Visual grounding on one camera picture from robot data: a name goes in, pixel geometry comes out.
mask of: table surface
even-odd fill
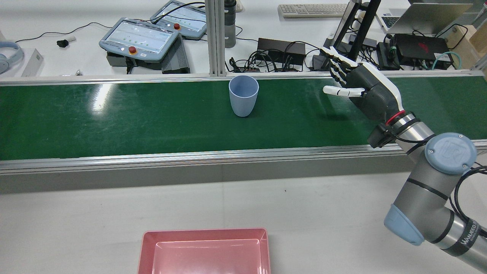
[[[346,164],[356,166],[356,159]],[[0,195],[1,272],[134,274],[145,231],[264,227],[275,274],[477,273],[430,243],[413,246],[384,227],[408,174]],[[78,181],[74,175],[65,183]],[[460,191],[463,210],[483,225],[485,193],[484,176]]]
[[[237,13],[236,25],[243,28],[241,38],[301,40],[318,47],[326,37],[334,33],[340,18],[283,19],[279,17],[277,6],[285,3],[347,3],[347,0],[243,0],[245,10]],[[391,4],[387,0],[382,5]],[[69,32],[89,22],[99,22],[112,26],[121,17],[148,19],[162,2],[138,1],[77,1],[52,2],[6,0],[0,9],[0,26],[7,39],[33,38],[44,32]],[[22,41],[25,48],[37,48],[44,56],[44,64],[39,76],[73,75],[78,69],[84,75],[106,76],[125,74],[124,67],[111,67],[106,60],[106,52],[98,46],[99,40],[108,29],[99,25],[82,28],[70,35],[48,34],[42,38]],[[74,35],[75,42],[66,48],[59,48],[56,41]],[[384,33],[376,20],[373,21],[368,37],[382,40]],[[205,41],[184,41],[192,73],[208,73],[208,47]],[[257,49],[257,43],[237,40],[235,47],[225,50],[225,59],[247,59]],[[310,65],[312,53],[307,64]],[[146,68],[135,68],[133,74],[159,74]]]

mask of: laptop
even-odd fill
[[[410,34],[413,30],[437,34],[472,6],[471,3],[413,3],[407,9],[379,7],[375,18],[387,34]]]

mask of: light blue joint cap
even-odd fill
[[[419,230],[395,205],[391,205],[391,209],[389,209],[384,220],[384,225],[410,244],[418,246],[425,240]]]
[[[429,140],[425,155],[428,163],[439,172],[463,174],[473,165],[477,150],[466,136],[449,132]]]

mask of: pink tray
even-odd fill
[[[270,274],[264,228],[149,231],[138,274]]]

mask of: robotic arm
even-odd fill
[[[391,205],[384,225],[413,244],[424,240],[487,273],[485,230],[445,204],[477,157],[472,141],[462,134],[435,135],[402,107],[398,88],[369,63],[356,63],[331,47],[321,48],[330,59],[331,75],[341,87],[323,92],[349,97],[367,118],[380,124],[367,139],[372,147],[395,141],[416,163]]]

